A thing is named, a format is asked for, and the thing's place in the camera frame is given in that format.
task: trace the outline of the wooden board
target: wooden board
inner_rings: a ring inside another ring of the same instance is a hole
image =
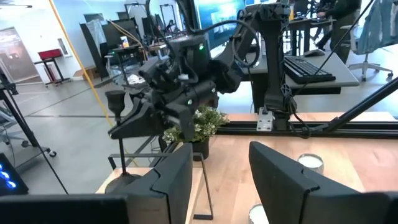
[[[148,173],[152,168],[149,167],[128,167],[127,171],[130,174],[138,174],[138,175],[145,175]],[[106,186],[115,178],[119,177],[122,170],[117,168],[113,170],[111,175],[103,182],[101,187],[97,190],[96,194],[103,194],[105,192]],[[194,167],[192,170],[192,188],[190,194],[190,200],[188,204],[188,211],[187,211],[187,219],[185,223],[191,223],[193,219],[193,215],[195,213],[195,207],[198,201],[199,192],[202,188],[204,188],[204,176],[203,176],[203,169],[201,167]]]
[[[336,113],[310,113],[302,117],[329,119]],[[230,119],[251,120],[251,114],[232,114]],[[357,121],[392,120],[389,113],[364,113]],[[212,222],[248,222],[252,206],[260,203],[249,165],[249,143],[258,141],[297,160],[303,153],[319,155],[325,164],[323,175],[360,192],[398,190],[398,140],[290,138],[270,136],[214,136],[210,156],[205,161],[215,219]],[[206,192],[202,189],[197,213],[208,213]]]
[[[297,113],[304,121],[331,121],[335,117],[339,117],[343,112],[335,113]],[[256,121],[257,114],[229,114],[228,119],[231,121]],[[397,121],[388,112],[364,112],[353,119],[353,121]]]

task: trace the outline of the person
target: person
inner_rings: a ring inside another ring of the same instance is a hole
[[[350,26],[354,24],[356,12],[361,8],[361,0],[336,0],[335,7],[326,12],[318,12],[318,17],[332,17],[336,19],[333,23],[330,34],[330,48],[334,49],[338,41],[344,36],[347,30],[340,29],[342,26]],[[344,40],[349,40],[349,35],[346,35]],[[336,49],[336,54],[345,64],[348,59],[350,47],[340,46]]]
[[[335,5],[335,0],[321,0],[317,6],[317,8],[318,8],[317,13],[318,12],[327,12],[328,10],[332,9],[334,7],[334,5]],[[318,27],[315,35],[313,37],[311,37],[311,39],[313,41],[316,41],[318,39],[319,34],[321,33],[322,29],[323,29],[323,35],[326,35],[327,33],[329,33],[329,30],[326,27],[324,27],[324,28]]]

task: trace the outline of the computer monitor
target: computer monitor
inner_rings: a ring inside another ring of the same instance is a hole
[[[142,26],[144,28],[144,34],[152,36],[154,35],[152,30],[152,25],[150,23],[150,17],[143,17],[142,18]]]
[[[156,18],[156,25],[160,26],[161,30],[165,29],[165,24],[163,23],[162,19],[160,18],[159,14],[155,14]]]
[[[134,37],[139,39],[134,21],[122,19],[113,22],[122,27],[123,29],[125,29],[126,31],[128,31],[129,33],[131,33]],[[105,39],[106,42],[108,43],[108,46],[118,46],[119,44],[122,43],[120,37],[126,36],[117,28],[115,28],[115,26],[111,23],[103,25],[102,29],[104,31]],[[129,40],[129,42],[135,42],[135,40],[131,39],[130,37],[127,37],[127,39]]]
[[[199,27],[204,29],[217,22],[236,19],[238,11],[244,9],[243,0],[195,0],[195,10]],[[208,33],[209,48],[213,49],[227,41],[234,34],[236,24],[225,24]]]

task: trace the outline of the black keyboard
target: black keyboard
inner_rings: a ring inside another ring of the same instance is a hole
[[[317,66],[311,64],[302,57],[285,57],[286,74],[298,84],[336,80],[336,77],[322,69],[314,75],[318,69]]]

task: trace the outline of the green plant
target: green plant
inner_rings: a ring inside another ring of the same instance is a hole
[[[199,106],[193,115],[195,125],[193,139],[181,139],[181,130],[178,126],[166,130],[164,136],[169,141],[202,142],[216,134],[217,129],[228,122],[225,113],[220,113],[209,106]]]

